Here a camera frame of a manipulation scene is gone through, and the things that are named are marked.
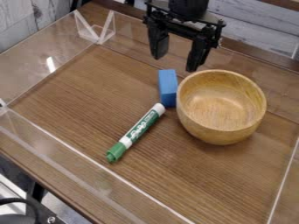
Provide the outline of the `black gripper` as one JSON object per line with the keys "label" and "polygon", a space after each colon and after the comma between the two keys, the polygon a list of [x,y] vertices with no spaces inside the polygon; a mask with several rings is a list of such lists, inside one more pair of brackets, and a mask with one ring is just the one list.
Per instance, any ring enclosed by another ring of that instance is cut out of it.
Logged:
{"label": "black gripper", "polygon": [[169,35],[193,39],[185,71],[195,72],[205,62],[211,47],[220,44],[227,23],[208,11],[209,0],[144,0],[144,24],[151,54],[159,60],[168,53]]}

